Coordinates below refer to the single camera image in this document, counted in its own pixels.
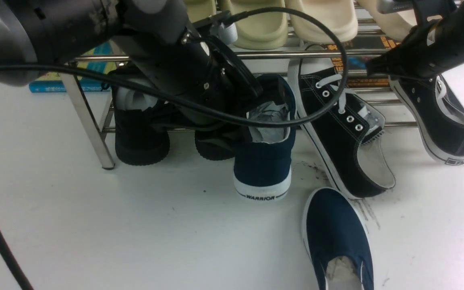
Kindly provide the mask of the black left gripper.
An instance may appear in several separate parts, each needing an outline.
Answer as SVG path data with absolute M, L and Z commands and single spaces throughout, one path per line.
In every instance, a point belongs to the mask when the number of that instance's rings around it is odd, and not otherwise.
M 253 125 L 226 113 L 238 97 L 258 97 L 263 91 L 241 61 L 214 55 L 193 28 L 122 28 L 112 38 L 140 70 L 149 86 L 125 79 L 115 85 L 168 101 L 196 125 L 217 121 Z

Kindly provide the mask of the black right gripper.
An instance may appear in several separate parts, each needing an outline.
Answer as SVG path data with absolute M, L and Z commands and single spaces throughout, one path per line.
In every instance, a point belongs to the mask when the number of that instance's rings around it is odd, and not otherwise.
M 417 24 L 401 44 L 369 60 L 367 74 L 429 79 L 464 64 L 464 1 L 409 0 Z

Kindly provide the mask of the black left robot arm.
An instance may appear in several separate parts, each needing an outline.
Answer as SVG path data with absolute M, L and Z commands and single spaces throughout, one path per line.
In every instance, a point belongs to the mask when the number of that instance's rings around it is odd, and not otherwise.
M 197 123 L 263 126 L 219 109 L 229 77 L 199 36 L 182 0 L 0 0 L 0 84 L 22 87 L 46 72 L 88 77 L 150 94 Z M 66 63 L 113 39 L 155 88 Z

